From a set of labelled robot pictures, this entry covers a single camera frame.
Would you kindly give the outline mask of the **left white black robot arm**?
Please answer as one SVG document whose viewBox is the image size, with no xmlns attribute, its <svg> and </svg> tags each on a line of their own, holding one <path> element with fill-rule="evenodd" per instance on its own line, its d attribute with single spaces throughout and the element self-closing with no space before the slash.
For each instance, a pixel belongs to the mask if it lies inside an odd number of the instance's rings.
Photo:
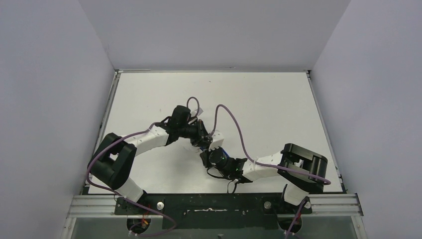
<svg viewBox="0 0 422 239">
<path fill-rule="evenodd" d="M 147 207 L 145 191 L 130 178 L 135 157 L 154 148 L 187 138 L 192 146 L 208 148 L 212 143 L 202 120 L 186 106 L 178 105 L 171 116 L 154 122 L 145 131 L 119 136 L 107 134 L 87 166 L 87 174 L 104 183 L 103 188 L 128 199 L 127 205 L 140 213 Z"/>
</svg>

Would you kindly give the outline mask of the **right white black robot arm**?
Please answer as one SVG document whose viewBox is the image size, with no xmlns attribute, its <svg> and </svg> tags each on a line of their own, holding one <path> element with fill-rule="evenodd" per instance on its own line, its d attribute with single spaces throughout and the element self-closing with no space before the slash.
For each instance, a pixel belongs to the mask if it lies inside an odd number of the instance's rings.
<svg viewBox="0 0 422 239">
<path fill-rule="evenodd" d="M 309 194 L 320 194 L 329 182 L 326 179 L 328 160 L 313 151 L 293 143 L 272 155 L 254 160 L 229 157 L 221 147 L 202 149 L 200 158 L 206 169 L 219 172 L 218 179 L 235 184 L 252 183 L 261 178 L 280 176 L 287 185 L 280 198 L 280 206 L 291 213 Z"/>
</svg>

